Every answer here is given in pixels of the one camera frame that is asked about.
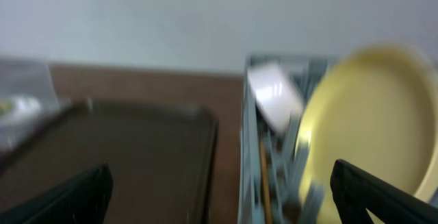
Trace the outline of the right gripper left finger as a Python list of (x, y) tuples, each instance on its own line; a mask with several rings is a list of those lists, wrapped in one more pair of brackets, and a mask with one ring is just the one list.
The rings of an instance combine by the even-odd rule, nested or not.
[(112, 198), (113, 185), (109, 165), (99, 164), (2, 212), (1, 222), (102, 224)]

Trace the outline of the pink bowl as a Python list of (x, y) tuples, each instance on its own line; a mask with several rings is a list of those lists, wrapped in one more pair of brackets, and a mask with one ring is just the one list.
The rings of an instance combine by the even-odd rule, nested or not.
[(246, 75), (262, 117), (272, 130), (284, 134), (290, 118), (305, 109), (298, 87), (278, 63), (250, 67)]

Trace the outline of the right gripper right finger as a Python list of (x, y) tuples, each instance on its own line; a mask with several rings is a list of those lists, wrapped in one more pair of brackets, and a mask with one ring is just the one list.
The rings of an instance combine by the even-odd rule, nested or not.
[(336, 160), (330, 187), (342, 223), (437, 224), (437, 208), (393, 187), (353, 164)]

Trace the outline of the yellow plate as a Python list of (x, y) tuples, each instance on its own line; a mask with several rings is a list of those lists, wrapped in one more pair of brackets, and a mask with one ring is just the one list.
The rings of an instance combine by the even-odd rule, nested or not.
[(330, 178), (345, 160), (429, 202), (437, 191), (437, 76), (408, 45), (364, 47), (340, 60), (315, 88), (300, 121), (309, 150), (300, 183), (324, 189), (318, 223), (339, 223)]

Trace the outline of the white napkin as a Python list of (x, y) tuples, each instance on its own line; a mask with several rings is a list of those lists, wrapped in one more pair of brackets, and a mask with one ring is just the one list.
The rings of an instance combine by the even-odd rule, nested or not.
[(26, 123), (42, 112), (42, 104), (32, 96), (16, 95), (1, 98), (1, 126)]

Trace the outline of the wooden chopstick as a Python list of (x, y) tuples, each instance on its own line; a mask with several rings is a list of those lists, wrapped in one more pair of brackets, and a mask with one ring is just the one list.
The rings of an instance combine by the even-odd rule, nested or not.
[(263, 189), (263, 206), (264, 206), (265, 219), (266, 219), (266, 224), (272, 224), (272, 208), (270, 201), (266, 150), (262, 142), (259, 142), (259, 157), (261, 163), (261, 185)]

